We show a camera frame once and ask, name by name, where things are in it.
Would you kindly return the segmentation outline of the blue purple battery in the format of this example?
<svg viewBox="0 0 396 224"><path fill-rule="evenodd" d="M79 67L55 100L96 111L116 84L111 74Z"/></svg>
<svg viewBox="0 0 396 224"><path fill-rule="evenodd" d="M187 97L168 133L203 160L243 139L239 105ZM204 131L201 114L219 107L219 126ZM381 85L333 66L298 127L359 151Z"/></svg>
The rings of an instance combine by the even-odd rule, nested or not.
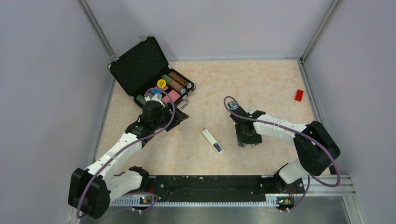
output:
<svg viewBox="0 0 396 224"><path fill-rule="evenodd" d="M219 154L222 154L224 152L224 149L218 143L214 143L213 146Z"/></svg>

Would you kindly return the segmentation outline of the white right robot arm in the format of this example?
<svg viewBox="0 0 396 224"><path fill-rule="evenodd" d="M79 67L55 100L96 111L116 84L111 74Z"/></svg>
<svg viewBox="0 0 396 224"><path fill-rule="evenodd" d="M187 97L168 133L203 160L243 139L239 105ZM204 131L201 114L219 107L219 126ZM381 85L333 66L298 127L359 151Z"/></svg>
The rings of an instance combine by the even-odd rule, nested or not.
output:
<svg viewBox="0 0 396 224"><path fill-rule="evenodd" d="M236 110L230 113L238 121L247 121L256 134L275 137L295 146L297 159L276 172L274 187L277 191L287 192L294 181L308 175L327 187L340 185L340 169L335 162L340 156L340 149L322 123L293 123L276 119L261 111L255 111L252 115L241 115ZM318 178L330 165L333 165L336 171L337 180L334 184Z"/></svg>

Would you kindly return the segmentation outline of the white remote control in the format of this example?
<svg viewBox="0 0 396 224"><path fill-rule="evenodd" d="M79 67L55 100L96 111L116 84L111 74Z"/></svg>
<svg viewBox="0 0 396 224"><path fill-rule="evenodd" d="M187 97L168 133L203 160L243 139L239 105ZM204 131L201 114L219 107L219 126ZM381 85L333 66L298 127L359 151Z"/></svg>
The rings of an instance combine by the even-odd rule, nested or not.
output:
<svg viewBox="0 0 396 224"><path fill-rule="evenodd" d="M214 143L218 143L218 141L214 138L214 136L210 133L210 131L205 128L201 131L201 133L203 134L203 136L206 138L206 140L211 144L211 146L214 145Z"/></svg>

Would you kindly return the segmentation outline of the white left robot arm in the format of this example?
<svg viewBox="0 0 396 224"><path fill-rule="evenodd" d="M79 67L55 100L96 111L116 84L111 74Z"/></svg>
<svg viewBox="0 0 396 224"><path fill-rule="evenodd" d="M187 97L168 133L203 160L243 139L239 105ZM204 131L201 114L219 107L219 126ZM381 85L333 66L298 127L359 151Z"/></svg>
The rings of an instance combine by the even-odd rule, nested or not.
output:
<svg viewBox="0 0 396 224"><path fill-rule="evenodd" d="M115 199L132 190L146 192L150 186L146 170L132 167L121 173L120 169L155 135L170 131L188 118L172 102L148 101L114 146L87 168L72 173L68 204L77 209L77 218L88 215L98 219Z"/></svg>

